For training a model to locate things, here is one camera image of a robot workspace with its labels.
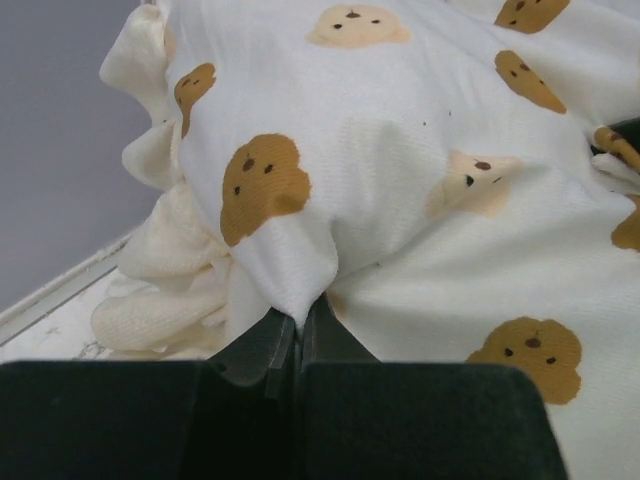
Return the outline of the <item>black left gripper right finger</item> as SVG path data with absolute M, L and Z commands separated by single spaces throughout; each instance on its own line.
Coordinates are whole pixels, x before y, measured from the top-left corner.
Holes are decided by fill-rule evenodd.
M 564 479 L 541 396 L 498 365 L 382 362 L 326 297 L 304 327 L 303 479 Z

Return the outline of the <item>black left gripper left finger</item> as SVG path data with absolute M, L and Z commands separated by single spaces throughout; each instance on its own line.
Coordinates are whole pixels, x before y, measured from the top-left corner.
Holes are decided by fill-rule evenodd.
M 276 312 L 207 360 L 1 368 L 5 479 L 285 479 L 293 322 Z

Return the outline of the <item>large bear print cushion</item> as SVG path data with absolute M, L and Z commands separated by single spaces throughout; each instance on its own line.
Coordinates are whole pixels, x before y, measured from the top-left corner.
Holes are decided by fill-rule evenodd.
M 101 80 L 160 190 L 93 312 L 200 356 L 327 295 L 389 361 L 499 363 L 575 479 L 639 475 L 635 1 L 151 1 Z

